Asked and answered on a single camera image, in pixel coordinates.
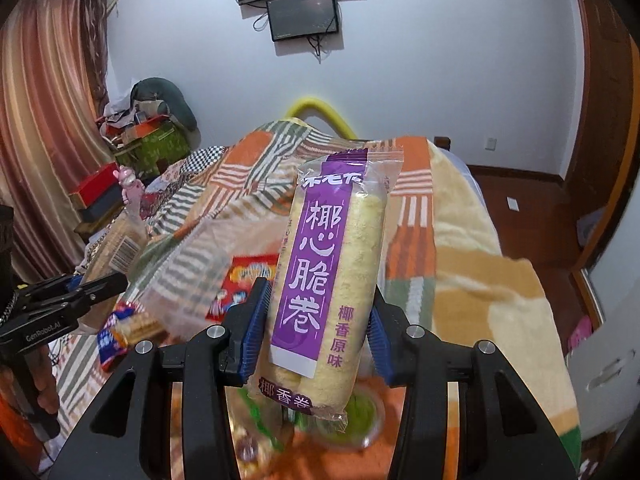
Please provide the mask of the person left hand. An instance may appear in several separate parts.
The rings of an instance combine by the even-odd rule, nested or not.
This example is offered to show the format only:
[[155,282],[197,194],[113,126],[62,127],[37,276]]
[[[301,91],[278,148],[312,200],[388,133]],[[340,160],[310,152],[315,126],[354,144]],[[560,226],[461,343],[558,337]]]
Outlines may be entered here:
[[[32,380],[39,392],[38,404],[49,414],[56,414],[60,407],[60,398],[56,390],[56,380],[52,373],[52,363],[49,356],[49,347],[41,346],[32,352],[29,357],[32,362],[28,364],[32,373]],[[12,408],[18,408],[14,396],[14,376],[11,370],[5,366],[1,367],[1,397]]]

